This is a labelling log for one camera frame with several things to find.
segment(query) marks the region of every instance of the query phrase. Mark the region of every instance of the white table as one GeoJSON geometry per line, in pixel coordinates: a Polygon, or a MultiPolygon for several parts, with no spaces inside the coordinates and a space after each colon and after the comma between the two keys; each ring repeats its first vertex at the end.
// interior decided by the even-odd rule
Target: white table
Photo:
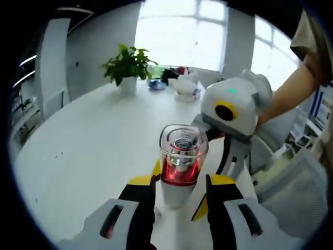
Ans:
{"type": "MultiPolygon", "coordinates": [[[[151,92],[138,82],[136,97],[123,98],[115,88],[106,84],[55,113],[14,164],[28,208],[53,242],[79,233],[84,219],[117,198],[129,179],[150,174],[163,127],[190,124],[200,110],[199,101],[177,101],[172,89],[151,92]]],[[[217,167],[222,151],[223,140],[210,143],[202,173],[217,167]]],[[[246,169],[237,185],[244,196],[255,197],[246,169]]],[[[156,234],[152,241],[164,249],[156,234]]]]}

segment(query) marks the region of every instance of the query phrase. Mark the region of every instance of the sleeve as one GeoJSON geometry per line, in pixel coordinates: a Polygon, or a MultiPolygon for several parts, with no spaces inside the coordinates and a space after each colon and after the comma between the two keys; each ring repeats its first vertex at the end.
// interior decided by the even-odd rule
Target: sleeve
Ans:
{"type": "Polygon", "coordinates": [[[309,17],[303,12],[301,19],[293,37],[291,50],[303,61],[307,53],[312,53],[324,68],[327,81],[332,79],[331,61],[329,47],[323,30],[313,17],[309,17]]]}

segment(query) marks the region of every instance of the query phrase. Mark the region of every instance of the white chair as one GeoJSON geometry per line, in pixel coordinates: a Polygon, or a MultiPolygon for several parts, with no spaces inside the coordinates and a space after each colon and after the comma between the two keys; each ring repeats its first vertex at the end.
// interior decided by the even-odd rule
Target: white chair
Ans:
{"type": "Polygon", "coordinates": [[[278,218],[283,231],[306,239],[327,214],[326,171],[305,148],[291,161],[276,163],[267,174],[277,174],[255,186],[258,201],[278,218]]]}
{"type": "Polygon", "coordinates": [[[263,169],[272,155],[283,147],[298,112],[298,109],[292,109],[264,123],[255,133],[251,147],[251,174],[263,169]]]}

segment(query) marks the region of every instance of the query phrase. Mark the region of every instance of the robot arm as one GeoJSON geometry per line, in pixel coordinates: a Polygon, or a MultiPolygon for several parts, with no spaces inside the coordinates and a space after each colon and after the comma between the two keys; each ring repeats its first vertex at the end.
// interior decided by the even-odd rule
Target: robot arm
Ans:
{"type": "Polygon", "coordinates": [[[207,175],[208,222],[214,250],[301,249],[304,240],[283,232],[277,218],[252,198],[243,198],[235,182],[207,175]]]}
{"type": "Polygon", "coordinates": [[[132,179],[119,199],[110,199],[84,221],[72,240],[57,243],[59,249],[149,249],[155,220],[155,183],[158,176],[132,179]]]}
{"type": "Polygon", "coordinates": [[[193,124],[201,126],[211,139],[225,134],[224,149],[227,152],[223,154],[216,174],[237,179],[250,151],[258,112],[270,106],[271,98],[268,80],[249,70],[244,70],[239,78],[217,82],[206,89],[201,100],[201,113],[193,124]]]}

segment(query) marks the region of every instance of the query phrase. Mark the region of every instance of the window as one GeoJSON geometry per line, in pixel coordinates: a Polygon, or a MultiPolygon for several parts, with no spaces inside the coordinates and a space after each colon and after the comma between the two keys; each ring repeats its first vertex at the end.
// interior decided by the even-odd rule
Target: window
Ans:
{"type": "Polygon", "coordinates": [[[299,60],[290,49],[291,39],[266,20],[255,17],[251,70],[263,74],[277,90],[297,69],[299,60]]]}
{"type": "Polygon", "coordinates": [[[163,66],[221,70],[226,6],[213,0],[147,0],[135,46],[163,66]]]}

